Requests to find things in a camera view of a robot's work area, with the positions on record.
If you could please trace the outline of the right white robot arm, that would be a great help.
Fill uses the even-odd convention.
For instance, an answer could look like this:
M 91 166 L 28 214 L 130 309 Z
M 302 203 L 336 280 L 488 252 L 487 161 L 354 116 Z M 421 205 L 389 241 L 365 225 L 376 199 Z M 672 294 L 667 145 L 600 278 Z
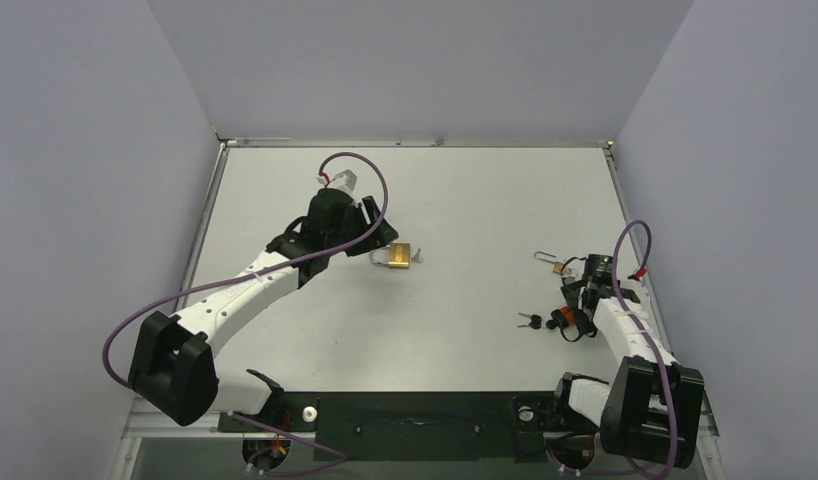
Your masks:
M 612 257 L 590 254 L 582 262 L 580 278 L 559 267 L 565 304 L 548 324 L 569 343 L 602 337 L 618 370 L 611 381 L 565 373 L 548 402 L 553 425 L 590 425 L 610 454 L 688 467 L 705 393 L 701 373 L 664 348 L 636 292 L 613 285 Z

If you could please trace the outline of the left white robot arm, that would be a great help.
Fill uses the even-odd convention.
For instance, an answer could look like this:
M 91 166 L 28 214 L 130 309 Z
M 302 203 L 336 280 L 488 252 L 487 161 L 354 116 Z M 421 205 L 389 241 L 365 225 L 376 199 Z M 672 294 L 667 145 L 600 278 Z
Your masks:
M 180 426 L 210 411 L 244 413 L 257 429 L 276 427 L 283 416 L 281 386 L 248 369 L 221 373 L 215 358 L 250 321 L 324 271 L 337 253 L 349 257 L 387 246 L 398 231 L 381 217 L 373 197 L 323 188 L 306 215 L 293 220 L 233 284 L 214 287 L 203 300 L 172 315 L 143 320 L 128 387 Z

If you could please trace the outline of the brass padlock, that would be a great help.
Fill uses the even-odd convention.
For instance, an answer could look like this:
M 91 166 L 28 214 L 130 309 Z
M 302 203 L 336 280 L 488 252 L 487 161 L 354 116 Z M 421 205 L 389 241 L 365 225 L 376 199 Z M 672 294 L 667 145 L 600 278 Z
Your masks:
M 372 265 L 389 269 L 408 269 L 412 264 L 412 257 L 409 243 L 391 243 L 368 254 Z

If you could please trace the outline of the orange black padlock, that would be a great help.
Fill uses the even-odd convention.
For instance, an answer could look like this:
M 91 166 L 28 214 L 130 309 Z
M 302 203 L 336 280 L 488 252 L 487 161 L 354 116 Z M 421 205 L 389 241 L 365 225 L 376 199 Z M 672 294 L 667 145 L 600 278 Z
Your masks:
M 564 331 L 567 328 L 575 326 L 575 325 L 576 325 L 576 320 L 575 320 L 574 313 L 567 306 L 563 306 L 561 308 L 553 310 L 550 313 L 549 319 L 545 321 L 545 326 L 549 330 Z

